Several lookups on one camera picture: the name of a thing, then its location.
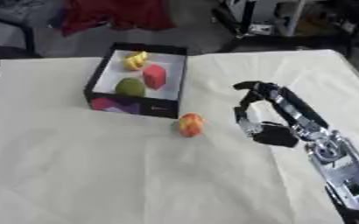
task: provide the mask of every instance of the robotic hand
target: robotic hand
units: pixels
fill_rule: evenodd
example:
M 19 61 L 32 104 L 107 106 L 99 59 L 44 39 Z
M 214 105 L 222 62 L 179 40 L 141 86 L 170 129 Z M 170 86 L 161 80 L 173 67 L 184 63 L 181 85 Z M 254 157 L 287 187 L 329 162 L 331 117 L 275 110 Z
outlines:
M 326 180 L 326 190 L 346 224 L 359 223 L 359 153 L 354 145 L 328 124 L 309 105 L 286 87 L 261 81 L 245 81 L 234 89 L 249 89 L 234 108 L 243 131 L 261 144 L 294 147 L 299 140 L 311 163 Z M 250 104 L 268 101 L 288 123 L 251 122 Z

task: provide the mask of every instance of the table surface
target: table surface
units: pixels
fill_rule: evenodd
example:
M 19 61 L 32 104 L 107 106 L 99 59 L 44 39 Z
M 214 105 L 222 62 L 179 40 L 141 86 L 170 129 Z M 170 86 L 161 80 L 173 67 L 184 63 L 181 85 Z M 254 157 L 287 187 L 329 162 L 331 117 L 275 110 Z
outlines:
M 303 149 L 245 137 L 232 113 L 245 93 L 231 87 L 286 85 L 359 147 L 359 79 L 339 54 L 189 57 L 181 114 L 206 120 L 195 138 L 170 119 L 89 109 L 82 90 L 100 60 L 2 61 L 0 224 L 341 223 Z

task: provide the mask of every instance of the red cube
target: red cube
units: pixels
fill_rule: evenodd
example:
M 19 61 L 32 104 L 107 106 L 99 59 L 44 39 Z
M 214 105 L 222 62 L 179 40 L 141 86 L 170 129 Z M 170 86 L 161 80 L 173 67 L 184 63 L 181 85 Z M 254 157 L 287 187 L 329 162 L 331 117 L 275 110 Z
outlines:
M 150 65 L 143 71 L 145 85 L 149 88 L 159 89 L 165 85 L 165 69 L 158 65 Z

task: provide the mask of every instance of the metal frame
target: metal frame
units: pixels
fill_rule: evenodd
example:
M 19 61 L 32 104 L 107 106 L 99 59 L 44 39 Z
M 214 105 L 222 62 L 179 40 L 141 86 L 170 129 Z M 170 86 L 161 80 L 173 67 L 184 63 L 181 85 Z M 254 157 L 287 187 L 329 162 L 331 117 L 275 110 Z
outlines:
M 243 21 L 240 25 L 233 22 L 222 11 L 224 9 L 212 9 L 213 17 L 216 18 L 226 29 L 228 29 L 235 36 L 228 43 L 224 44 L 217 53 L 230 53 L 238 46 L 275 46 L 281 50 L 296 50 L 299 47 L 317 48 L 320 46 L 341 46 L 347 47 L 349 52 L 350 36 L 341 31 L 337 35 L 329 36 L 312 36 L 312 37 L 286 37 L 282 35 L 254 35 L 249 32 L 252 15 L 256 6 L 257 0 L 249 0 L 244 6 Z

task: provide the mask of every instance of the gray floor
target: gray floor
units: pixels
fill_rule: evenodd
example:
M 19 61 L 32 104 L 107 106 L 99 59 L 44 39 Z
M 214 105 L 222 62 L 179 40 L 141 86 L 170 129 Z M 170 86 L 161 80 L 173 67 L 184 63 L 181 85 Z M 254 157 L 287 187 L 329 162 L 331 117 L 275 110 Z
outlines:
M 61 4 L 63 0 L 51 0 Z M 216 0 L 170 0 L 167 9 L 177 25 L 166 31 L 114 31 L 107 26 L 62 37 L 59 31 L 46 27 L 46 19 L 37 23 L 36 42 L 38 52 L 45 57 L 101 57 L 113 42 L 146 43 L 171 46 L 186 46 L 191 55 L 213 53 L 232 37 L 220 24 L 211 23 L 211 8 Z M 0 25 L 0 43 L 20 46 L 21 35 L 9 27 Z M 248 52 L 254 47 L 241 47 L 236 52 Z M 351 59 L 359 71 L 359 50 L 355 50 Z

